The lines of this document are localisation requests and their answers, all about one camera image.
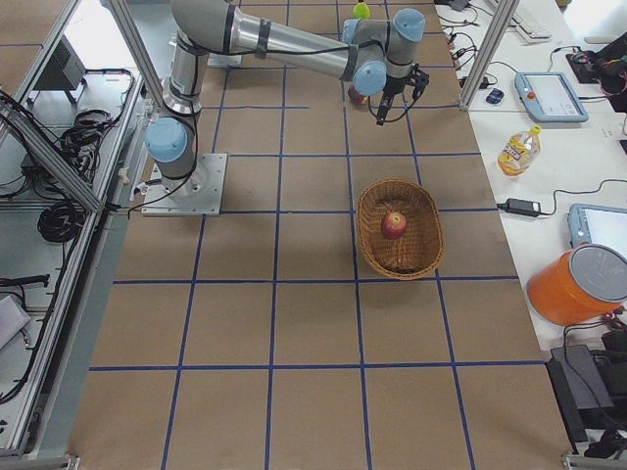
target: gray lid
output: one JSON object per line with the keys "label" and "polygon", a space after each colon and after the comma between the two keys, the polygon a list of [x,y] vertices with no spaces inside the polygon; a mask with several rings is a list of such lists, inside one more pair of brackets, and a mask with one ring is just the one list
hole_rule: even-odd
{"label": "gray lid", "polygon": [[603,245],[582,245],[570,254],[570,273],[586,293],[605,302],[627,299],[627,259]]}

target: green object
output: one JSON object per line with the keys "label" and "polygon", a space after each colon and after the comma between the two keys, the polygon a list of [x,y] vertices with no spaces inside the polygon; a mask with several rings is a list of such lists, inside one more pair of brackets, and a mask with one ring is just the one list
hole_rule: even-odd
{"label": "green object", "polygon": [[368,20],[370,18],[370,9],[364,2],[360,2],[353,7],[353,16],[358,20]]}

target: keyboard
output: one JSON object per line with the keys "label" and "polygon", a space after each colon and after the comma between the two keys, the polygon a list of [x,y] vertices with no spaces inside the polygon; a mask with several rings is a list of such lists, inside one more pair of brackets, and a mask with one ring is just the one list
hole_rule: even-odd
{"label": "keyboard", "polygon": [[[502,0],[486,0],[495,10]],[[553,37],[551,32],[542,26],[538,21],[520,4],[516,7],[516,11],[511,18],[516,32],[527,42],[547,42]]]}

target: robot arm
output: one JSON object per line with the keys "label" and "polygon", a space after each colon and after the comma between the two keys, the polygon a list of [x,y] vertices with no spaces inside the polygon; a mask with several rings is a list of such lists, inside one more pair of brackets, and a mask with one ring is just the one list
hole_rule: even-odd
{"label": "robot arm", "polygon": [[[424,30],[424,17],[416,10],[401,10],[390,22],[348,20],[344,42],[245,15],[224,0],[172,0],[172,12],[180,30],[163,95],[170,116],[148,127],[145,142],[169,199],[181,206],[202,201],[208,187],[209,170],[199,162],[192,143],[210,53],[254,53],[353,81],[363,96],[383,91],[375,115],[379,125],[387,121],[394,97],[407,85],[413,86],[415,102],[428,83],[428,75],[413,63]],[[202,210],[190,213],[207,213]]]}
{"label": "robot arm", "polygon": [[428,75],[413,63],[424,30],[417,10],[401,10],[392,21],[348,20],[344,42],[246,15],[224,0],[173,0],[172,12],[180,31],[164,103],[177,115],[200,111],[198,96],[210,52],[254,52],[260,59],[353,81],[363,96],[383,91],[379,125],[406,85],[414,86],[417,99],[428,83]]}

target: screen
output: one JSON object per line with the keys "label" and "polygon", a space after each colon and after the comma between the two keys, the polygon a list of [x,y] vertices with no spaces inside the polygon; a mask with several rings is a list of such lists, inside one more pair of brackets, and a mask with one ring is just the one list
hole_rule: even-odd
{"label": "screen", "polygon": [[627,258],[627,213],[584,209],[590,241],[614,249]]}
{"label": "screen", "polygon": [[542,112],[547,116],[578,116],[580,113],[558,75],[526,75]]}

